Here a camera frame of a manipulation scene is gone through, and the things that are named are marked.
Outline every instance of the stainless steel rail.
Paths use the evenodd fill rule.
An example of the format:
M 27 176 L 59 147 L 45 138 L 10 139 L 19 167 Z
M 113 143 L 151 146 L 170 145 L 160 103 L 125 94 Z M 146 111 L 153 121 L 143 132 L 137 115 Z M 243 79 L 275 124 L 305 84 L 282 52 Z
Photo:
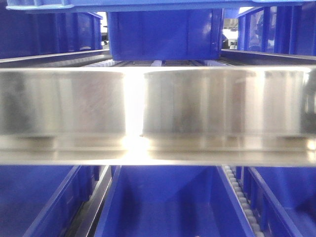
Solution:
M 316 65 L 315 56 L 222 49 L 220 61 L 232 65 Z
M 1 164 L 316 165 L 316 66 L 0 70 Z
M 0 68 L 81 67 L 111 59 L 108 50 L 58 53 L 31 57 L 0 59 Z

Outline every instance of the blue storage crate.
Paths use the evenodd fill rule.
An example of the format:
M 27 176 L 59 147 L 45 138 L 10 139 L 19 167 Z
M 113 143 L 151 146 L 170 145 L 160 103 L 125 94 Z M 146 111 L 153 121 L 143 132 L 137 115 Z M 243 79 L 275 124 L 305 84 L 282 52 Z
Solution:
M 91 13 L 25 14 L 0 2 L 0 58 L 102 49 L 100 19 Z
M 288 53 L 291 32 L 291 6 L 250 10 L 239 16 L 238 50 Z
M 222 9 L 110 12 L 114 60 L 217 59 Z
M 316 55 L 316 2 L 252 9 L 239 16 L 238 50 Z
M 266 236 L 316 236 L 315 168 L 244 167 L 242 179 Z
M 0 236 L 64 236 L 92 176 L 89 166 L 0 166 Z
M 295 5 L 311 0 L 7 0 L 8 9 L 29 12 L 120 12 Z
M 221 167 L 117 167 L 95 237 L 254 237 Z

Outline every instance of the metal beam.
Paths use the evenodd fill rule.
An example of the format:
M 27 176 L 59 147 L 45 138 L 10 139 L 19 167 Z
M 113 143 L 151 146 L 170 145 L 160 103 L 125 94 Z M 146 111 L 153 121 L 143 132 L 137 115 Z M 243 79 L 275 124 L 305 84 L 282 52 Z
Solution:
M 316 165 L 316 66 L 0 70 L 1 164 Z

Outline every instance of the storage rack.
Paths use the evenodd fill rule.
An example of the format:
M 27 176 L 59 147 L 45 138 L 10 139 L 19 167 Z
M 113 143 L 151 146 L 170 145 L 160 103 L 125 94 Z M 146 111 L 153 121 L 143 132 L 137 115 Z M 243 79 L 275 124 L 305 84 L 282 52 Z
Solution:
M 108 51 L 99 50 L 0 60 L 2 101 L 24 101 L 21 107 L 1 103 L 4 116 L 15 115 L 0 124 L 1 164 L 107 165 L 85 201 L 90 200 L 67 226 L 66 236 L 167 235 L 170 232 L 163 229 L 159 217 L 169 215 L 174 217 L 167 219 L 171 225 L 183 228 L 173 236 L 196 234 L 208 224 L 213 224 L 212 231 L 207 232 L 208 226 L 201 236 L 313 235 L 312 228 L 304 230 L 302 223 L 291 219 L 293 213 L 280 207 L 282 200 L 275 190 L 271 193 L 265 177 L 268 171 L 246 166 L 315 166 L 314 57 L 222 50 L 221 58 L 214 61 L 110 62 L 110 58 Z M 56 68 L 70 66 L 85 68 Z M 25 93 L 18 90 L 19 85 Z M 80 100 L 83 94 L 87 100 Z M 139 110 L 140 104 L 146 107 Z M 126 164 L 141 166 L 108 166 Z M 146 164 L 179 166 L 156 169 Z M 279 175 L 286 172 L 281 169 Z M 142 185 L 148 193 L 142 193 Z M 208 204 L 209 193 L 205 187 L 212 189 L 213 203 L 206 214 L 203 205 Z M 178 193 L 161 193 L 163 189 Z M 312 190 L 306 192 L 312 202 Z M 188 194 L 200 197 L 187 199 Z M 186 229 L 194 218 L 186 213 L 184 219 L 176 216 L 176 207 L 165 198 L 178 201 L 176 205 L 189 202 L 192 206 L 185 207 L 189 210 L 198 208 L 199 214 L 190 212 L 194 218 L 203 219 L 210 212 L 214 216 L 206 223 L 198 222 L 201 226 L 195 229 Z M 163 204 L 158 205 L 161 210 L 140 206 L 143 212 L 133 211 L 139 202 L 155 204 L 156 199 L 170 205 L 169 214 Z M 302 207 L 312 209 L 313 205 Z M 151 212 L 158 218 L 157 230 L 145 226 L 152 225 L 144 220 Z M 143 218 L 138 232 L 128 232 L 135 231 L 132 224 L 124 226 L 130 216 Z M 281 224 L 275 224 L 275 218 Z M 43 236 L 34 230 L 33 223 L 25 235 Z

